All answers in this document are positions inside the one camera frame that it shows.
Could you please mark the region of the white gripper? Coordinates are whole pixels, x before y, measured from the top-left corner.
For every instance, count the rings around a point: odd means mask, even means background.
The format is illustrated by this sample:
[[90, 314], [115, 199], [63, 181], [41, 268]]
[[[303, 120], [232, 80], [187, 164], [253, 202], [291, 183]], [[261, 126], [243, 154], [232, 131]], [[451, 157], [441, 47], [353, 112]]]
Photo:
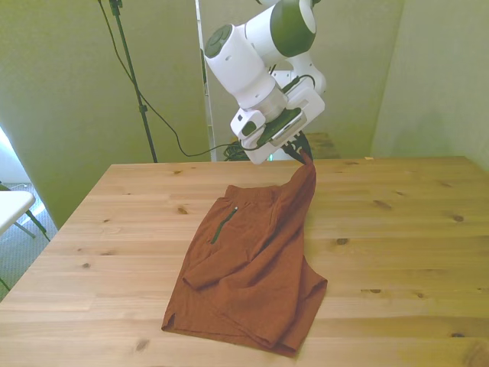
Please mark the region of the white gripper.
[[313, 153], [303, 129], [325, 109], [311, 83], [299, 81], [286, 93], [275, 86], [260, 103], [239, 109], [231, 128], [253, 164], [261, 164], [282, 149], [292, 159], [311, 161]]

